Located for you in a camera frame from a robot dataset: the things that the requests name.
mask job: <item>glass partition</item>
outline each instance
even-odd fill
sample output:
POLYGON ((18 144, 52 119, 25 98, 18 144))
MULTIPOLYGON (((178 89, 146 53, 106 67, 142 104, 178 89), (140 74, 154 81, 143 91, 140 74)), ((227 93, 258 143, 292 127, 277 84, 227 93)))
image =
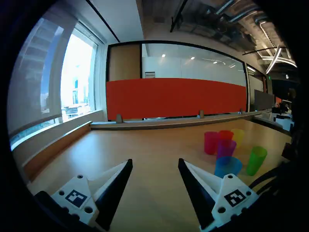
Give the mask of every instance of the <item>glass partition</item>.
POLYGON ((243 63, 213 51, 176 44, 143 44, 142 76, 190 78, 246 86, 243 63))

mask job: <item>table surface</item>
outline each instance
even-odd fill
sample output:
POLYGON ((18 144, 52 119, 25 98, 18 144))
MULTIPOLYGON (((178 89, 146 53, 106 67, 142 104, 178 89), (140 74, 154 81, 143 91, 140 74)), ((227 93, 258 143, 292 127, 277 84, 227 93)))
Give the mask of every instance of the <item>table surface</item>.
POLYGON ((238 177, 250 184, 286 159, 281 156, 290 137, 247 121, 134 131, 91 131, 57 156, 28 185, 33 194, 54 193, 72 177, 95 179, 105 170, 132 158, 133 170, 110 231, 199 231, 199 222, 178 170, 178 159, 214 173, 216 157, 204 153, 204 132, 243 129, 245 137, 234 156, 243 169, 238 177), (253 177, 245 173, 253 146, 268 155, 253 177))

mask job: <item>purple cup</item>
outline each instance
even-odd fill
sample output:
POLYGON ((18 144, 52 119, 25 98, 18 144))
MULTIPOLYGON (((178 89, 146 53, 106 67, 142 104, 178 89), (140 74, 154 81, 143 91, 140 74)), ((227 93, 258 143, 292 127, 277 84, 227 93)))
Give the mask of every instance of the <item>purple cup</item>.
POLYGON ((220 139, 218 142, 217 159, 224 156, 232 156, 236 148, 236 142, 230 139, 220 139))

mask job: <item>red partition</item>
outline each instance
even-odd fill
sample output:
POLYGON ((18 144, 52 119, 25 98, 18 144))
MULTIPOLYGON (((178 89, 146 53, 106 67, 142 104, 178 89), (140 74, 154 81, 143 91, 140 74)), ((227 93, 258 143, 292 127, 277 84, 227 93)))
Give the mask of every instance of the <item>red partition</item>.
POLYGON ((106 83, 108 119, 156 118, 246 110, 246 87, 211 80, 151 78, 106 83))

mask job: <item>glass wall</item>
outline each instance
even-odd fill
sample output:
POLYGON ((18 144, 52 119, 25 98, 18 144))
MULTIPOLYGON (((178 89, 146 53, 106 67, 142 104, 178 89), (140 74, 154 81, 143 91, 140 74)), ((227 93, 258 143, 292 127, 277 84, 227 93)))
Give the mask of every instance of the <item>glass wall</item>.
POLYGON ((247 65, 247 71, 249 76, 249 83, 250 83, 250 111, 254 111, 255 107, 255 95, 254 90, 258 90, 261 92, 266 93, 266 77, 260 71, 256 70, 255 68, 247 65))
POLYGON ((246 86, 243 63, 228 56, 176 44, 143 44, 142 48, 143 78, 190 78, 246 86))

